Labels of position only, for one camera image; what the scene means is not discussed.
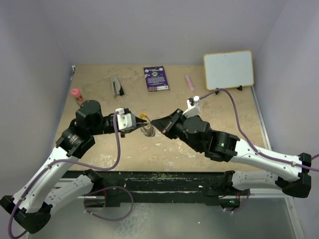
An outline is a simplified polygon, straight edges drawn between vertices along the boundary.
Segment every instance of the wall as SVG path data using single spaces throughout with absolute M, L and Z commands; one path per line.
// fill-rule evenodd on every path
M 41 10 L 36 0 L 0 1 L 1 197 L 48 156 L 69 86 L 71 65 Z M 8 219 L 0 208 L 0 238 L 8 238 Z
M 255 59 L 256 94 L 272 147 L 319 153 L 319 1 L 289 0 Z M 313 162 L 319 168 L 319 159 Z M 296 206 L 308 239 L 319 234 L 319 174 Z
M 203 64 L 257 53 L 287 0 L 40 0 L 72 64 Z

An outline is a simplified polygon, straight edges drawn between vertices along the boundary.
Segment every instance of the yellow whiteboard border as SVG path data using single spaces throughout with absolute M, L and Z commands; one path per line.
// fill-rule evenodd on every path
M 206 84 L 206 89 L 208 91 L 213 91 L 215 89 L 209 89 L 207 87 L 207 78 L 206 78 L 206 68 L 205 68 L 205 56 L 208 56 L 208 55 L 217 55 L 217 54 L 226 54 L 226 53 L 236 53 L 236 52 L 247 52 L 249 51 L 250 52 L 250 55 L 251 55 L 251 68 L 252 68 L 252 71 L 253 71 L 253 83 L 251 85 L 246 85 L 246 86 L 253 86 L 255 84 L 255 75 L 254 75 L 254 66 L 253 66 L 253 52 L 251 50 L 242 50 L 242 51 L 228 51 L 228 52 L 218 52 L 218 53 L 208 53 L 208 54 L 205 54 L 203 59 L 204 59 L 204 73 L 205 73 L 205 84 Z M 232 89 L 232 88 L 237 88 L 239 86 L 234 86 L 234 87 L 229 87 L 228 89 Z

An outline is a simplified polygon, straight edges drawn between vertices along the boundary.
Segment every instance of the purple book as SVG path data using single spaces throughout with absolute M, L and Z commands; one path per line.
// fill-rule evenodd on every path
M 169 90 L 164 66 L 144 67 L 149 92 Z

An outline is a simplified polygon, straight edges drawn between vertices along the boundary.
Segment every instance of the small whiteboard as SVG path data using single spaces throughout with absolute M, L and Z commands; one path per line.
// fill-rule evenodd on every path
M 204 55 L 206 88 L 235 88 L 254 84 L 252 52 L 233 51 Z

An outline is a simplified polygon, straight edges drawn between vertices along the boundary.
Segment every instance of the wooden tabletop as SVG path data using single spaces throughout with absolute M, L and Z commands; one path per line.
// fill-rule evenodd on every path
M 186 100 L 192 96 L 203 96 L 208 91 L 205 87 L 203 66 L 164 66 L 169 91 L 148 92 L 143 67 L 148 65 L 79 65 L 76 68 L 71 89 L 79 88 L 86 100 L 97 100 L 104 116 L 113 113 L 116 108 L 129 108 L 139 117 L 146 113 L 152 119 L 165 117 L 177 108 L 187 109 Z M 189 75 L 195 86 L 191 92 L 185 75 Z M 125 94 L 113 97 L 112 76 L 117 76 Z M 251 90 L 229 90 L 235 99 L 241 127 L 252 142 L 264 146 Z M 221 92 L 211 95 L 200 102 L 201 118 L 210 123 L 212 129 L 225 131 L 241 137 L 235 120 L 234 110 L 228 96 Z M 58 127 L 56 139 L 68 128 L 79 109 L 69 92 L 63 115 Z M 96 144 L 80 159 L 81 162 L 100 167 L 109 167 L 117 157 L 114 134 L 95 136 Z M 226 170 L 254 171 L 254 167 L 237 164 L 214 162 L 196 153 L 182 141 L 170 140 L 156 132 L 154 137 L 146 137 L 136 130 L 121 138 L 121 159 L 116 171 L 202 171 L 218 172 Z M 85 170 L 85 167 L 73 165 L 70 170 Z

